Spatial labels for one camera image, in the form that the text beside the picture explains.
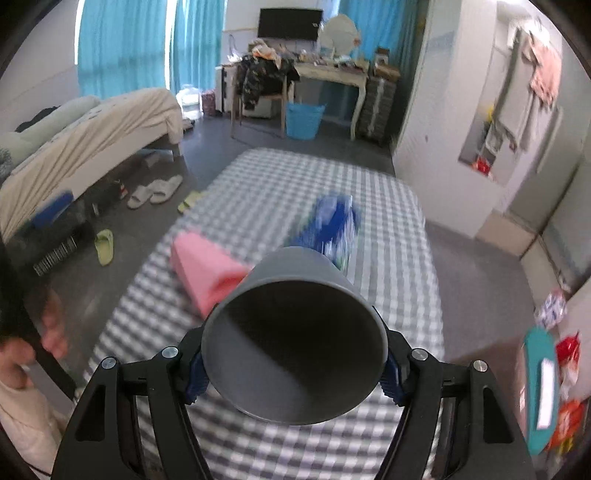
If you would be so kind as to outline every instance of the screw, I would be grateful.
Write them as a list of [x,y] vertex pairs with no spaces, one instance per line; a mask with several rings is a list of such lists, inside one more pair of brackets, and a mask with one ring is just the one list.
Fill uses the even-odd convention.
[[113,368],[116,364],[117,364],[117,360],[115,358],[113,358],[112,356],[108,356],[100,363],[101,367],[104,368],[105,370],[108,370],[109,368]]
[[423,350],[422,348],[415,348],[411,355],[415,360],[420,360],[421,362],[429,357],[427,351]]
[[488,365],[484,360],[474,360],[472,365],[477,372],[486,372],[488,370]]
[[178,355],[178,348],[175,346],[168,346],[162,350],[162,356],[164,358],[174,358]]

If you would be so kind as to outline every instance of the gray cup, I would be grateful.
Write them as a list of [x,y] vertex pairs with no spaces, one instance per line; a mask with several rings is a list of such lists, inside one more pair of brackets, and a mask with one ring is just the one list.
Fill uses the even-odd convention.
[[281,248],[214,309],[202,354],[213,386],[253,417],[289,425],[333,419],[377,385],[382,320],[322,254]]

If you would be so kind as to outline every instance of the slipper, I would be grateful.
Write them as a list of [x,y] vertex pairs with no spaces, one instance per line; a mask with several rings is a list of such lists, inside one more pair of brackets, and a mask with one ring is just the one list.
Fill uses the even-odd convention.
[[95,248],[101,266],[109,265],[113,261],[113,232],[111,230],[102,230],[97,233]]
[[141,207],[144,203],[146,203],[154,192],[152,188],[154,183],[155,182],[152,182],[147,187],[144,187],[143,185],[137,187],[135,191],[131,194],[131,197],[127,202],[127,206],[132,210],[135,210]]
[[174,195],[174,192],[177,191],[182,182],[183,177],[181,175],[175,175],[166,181],[155,180],[152,182],[154,189],[150,197],[150,203],[152,205],[159,205],[170,200],[170,197]]
[[187,210],[193,208],[197,201],[203,196],[203,193],[198,192],[197,190],[193,190],[187,198],[183,200],[183,202],[178,206],[177,210],[182,215]]

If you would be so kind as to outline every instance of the snack bag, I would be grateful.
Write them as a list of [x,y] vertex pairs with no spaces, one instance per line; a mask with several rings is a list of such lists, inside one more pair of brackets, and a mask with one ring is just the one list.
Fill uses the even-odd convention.
[[534,313],[536,324],[546,330],[558,325],[565,316],[566,299],[562,290],[553,290]]
[[560,366],[560,398],[569,399],[570,389],[579,379],[579,359],[581,356],[581,341],[579,333],[561,340],[556,345],[556,356]]
[[558,422],[552,438],[546,445],[546,450],[561,445],[565,440],[572,438],[577,432],[585,414],[585,405],[577,400],[571,400],[563,404],[558,411]]
[[358,230],[353,197],[327,195],[318,199],[305,227],[287,245],[319,251],[346,273]]

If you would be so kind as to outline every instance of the table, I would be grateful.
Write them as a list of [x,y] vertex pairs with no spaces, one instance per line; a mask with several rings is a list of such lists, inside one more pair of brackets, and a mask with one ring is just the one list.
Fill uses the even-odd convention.
[[296,63],[294,66],[300,77],[342,83],[359,89],[357,104],[355,105],[353,119],[351,120],[351,140],[355,140],[357,122],[359,121],[359,115],[361,114],[363,102],[365,101],[365,86],[368,81],[368,74],[366,72],[346,72],[332,66],[314,65],[313,63]]
[[[361,218],[348,279],[388,327],[443,359],[437,276],[424,216],[410,188],[366,168],[257,148],[227,167],[155,247],[107,322],[85,378],[106,356],[121,362],[151,358],[201,323],[170,267],[171,243],[180,232],[197,230],[254,265],[284,245],[318,196],[331,192],[352,195]],[[137,406],[146,458],[156,461],[147,399],[138,398]],[[402,409],[376,387],[334,420],[287,427],[239,412],[210,386],[187,412],[216,480],[373,480]]]

